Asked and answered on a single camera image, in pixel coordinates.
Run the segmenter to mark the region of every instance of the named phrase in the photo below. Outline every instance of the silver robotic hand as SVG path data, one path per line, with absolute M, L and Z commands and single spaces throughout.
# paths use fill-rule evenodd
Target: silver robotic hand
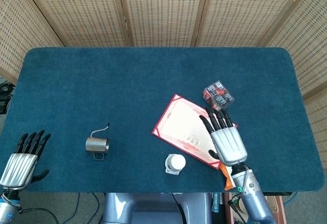
M 19 192 L 31 183 L 42 180 L 49 170 L 33 176 L 36 163 L 40 158 L 50 134 L 41 140 L 44 131 L 35 132 L 28 137 L 24 134 L 19 140 L 14 153 L 10 156 L 0 185 L 4 189 L 0 198 L 0 224 L 10 223 L 16 211 L 21 211 Z
M 252 221 L 266 224 L 276 223 L 253 171 L 244 164 L 247 159 L 247 151 L 228 113 L 223 109 L 221 113 L 212 109 L 207 109 L 206 111 L 211 124 L 202 115 L 200 115 L 200 119 L 209 132 L 217 151 L 215 153 L 210 150 L 209 153 L 212 157 L 221 160 L 226 166 L 232 167 L 231 176 L 239 192 L 234 199 L 242 199 L 249 218 Z

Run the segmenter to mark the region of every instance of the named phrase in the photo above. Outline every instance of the small box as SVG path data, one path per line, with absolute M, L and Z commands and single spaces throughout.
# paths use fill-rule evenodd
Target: small box
M 203 99 L 217 110 L 227 108 L 234 101 L 234 98 L 219 80 L 204 89 Z

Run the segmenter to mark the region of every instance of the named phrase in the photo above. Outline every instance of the orange tag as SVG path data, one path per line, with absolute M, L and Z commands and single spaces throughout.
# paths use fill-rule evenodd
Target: orange tag
M 226 166 L 224 164 L 221 164 L 220 170 L 223 172 L 224 176 L 227 178 L 226 185 L 225 185 L 225 191 L 232 189 L 233 183 L 231 182 L 231 179 L 230 179 L 230 176 L 229 176 Z

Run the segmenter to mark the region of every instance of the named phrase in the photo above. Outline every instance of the red border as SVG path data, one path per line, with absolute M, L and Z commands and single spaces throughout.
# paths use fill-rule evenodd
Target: red border
M 158 123 L 155 125 L 154 129 L 152 130 L 152 133 L 151 133 L 151 134 L 154 135 L 154 136 L 156 136 L 156 137 L 158 137 L 158 138 L 160 138 L 161 140 L 164 140 L 165 142 L 169 143 L 170 145 L 174 146 L 175 148 L 178 148 L 179 150 L 181 150 L 181 151 L 183 151 L 184 153 L 186 153 L 186 154 L 192 156 L 193 158 L 196 158 L 196 159 L 200 160 L 201 162 L 205 163 L 206 165 L 209 165 L 209 166 L 211 166 L 211 167 L 214 168 L 214 169 L 219 169 L 219 167 L 220 167 L 220 165 L 221 165 L 221 161 L 217 161 L 217 162 L 213 162 L 213 163 L 205 162 L 205 161 L 203 161 L 202 159 L 196 157 L 195 155 L 190 154 L 189 152 L 184 151 L 184 150 L 181 149 L 180 147 L 177 147 L 176 145 L 172 144 L 171 142 L 169 142 L 169 141 L 167 141 L 167 140 L 161 138 L 160 133 L 159 133 L 159 130 L 158 130 L 158 125 L 160 124 L 162 118 L 164 117 L 164 115 L 165 115 L 165 113 L 167 112 L 168 108 L 170 107 L 171 103 L 172 103 L 173 101 L 176 101 L 176 100 L 181 99 L 181 98 L 185 99 L 184 97 L 182 97 L 182 96 L 179 95 L 179 94 L 174 94 L 174 96 L 173 96 L 172 99 L 170 100 L 169 104 L 167 105 L 166 109 L 165 109 L 164 112 L 162 113 L 162 116 L 160 117 Z

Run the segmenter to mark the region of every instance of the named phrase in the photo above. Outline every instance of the black fingertip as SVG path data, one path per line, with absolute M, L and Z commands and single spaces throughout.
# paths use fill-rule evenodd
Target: black fingertip
M 224 118 L 225 118 L 225 121 L 226 121 L 226 124 L 227 124 L 227 127 L 233 127 L 233 123 L 227 113 L 227 111 L 225 109 L 222 109 L 221 112 L 223 113 L 224 115 Z
M 32 144 L 31 144 L 31 148 L 29 150 L 29 154 L 35 154 L 35 151 L 38 148 L 39 141 L 40 141 L 40 139 L 41 139 L 41 137 L 42 137 L 43 134 L 44 134 L 44 130 L 42 130 L 39 133 L 37 133 L 37 135 L 35 136 Z
M 214 109 L 214 113 L 215 113 L 215 115 L 217 117 L 217 120 L 218 120 L 218 123 L 220 125 L 220 128 L 222 128 L 222 129 L 226 128 L 226 124 L 225 124 L 224 119 L 221 116 L 220 112 L 217 111 L 216 109 Z
M 211 124 L 213 125 L 215 131 L 220 130 L 220 127 L 219 127 L 219 125 L 218 125 L 218 123 L 217 123 L 217 121 L 216 121 L 216 118 L 214 117 L 214 114 L 213 114 L 213 110 L 212 110 L 212 108 L 206 108 L 205 110 L 206 110 L 206 112 L 207 112 L 208 115 L 209 115 L 209 118 L 210 118 Z
M 43 149 L 46 145 L 46 142 L 48 141 L 48 139 L 51 137 L 51 134 L 47 134 L 46 136 L 44 136 L 44 138 L 40 141 L 37 150 L 35 151 L 35 155 L 37 155 L 38 157 L 41 156 Z
M 216 154 L 215 151 L 209 150 L 208 152 L 210 156 L 213 157 L 214 159 L 219 159 L 218 154 Z
M 30 147 L 31 147 L 31 143 L 34 139 L 34 137 L 36 136 L 36 132 L 33 132 L 27 139 L 26 142 L 24 143 L 24 146 L 22 148 L 22 153 L 26 154 L 28 153 Z
M 202 121 L 205 121 L 206 118 L 203 116 L 203 115 L 200 115 L 199 118 L 202 120 Z
M 37 175 L 37 176 L 33 176 L 33 177 L 32 177 L 32 180 L 31 180 L 31 183 L 41 181 L 41 180 L 42 180 L 43 178 L 45 178 L 48 174 L 49 174 L 49 170 L 48 170 L 48 169 L 44 170 L 41 174 L 39 174 L 39 175 Z
M 22 152 L 24 142 L 29 134 L 23 134 L 23 136 L 20 138 L 19 142 L 17 143 L 16 149 L 14 151 L 14 154 L 20 154 Z
M 209 134 L 211 134 L 212 132 L 214 132 L 214 129 L 210 125 L 209 121 L 204 116 L 202 116 L 202 115 L 200 115 L 199 117 L 202 120 L 202 122 L 204 123 L 204 126 L 205 126 L 206 130 L 209 132 Z

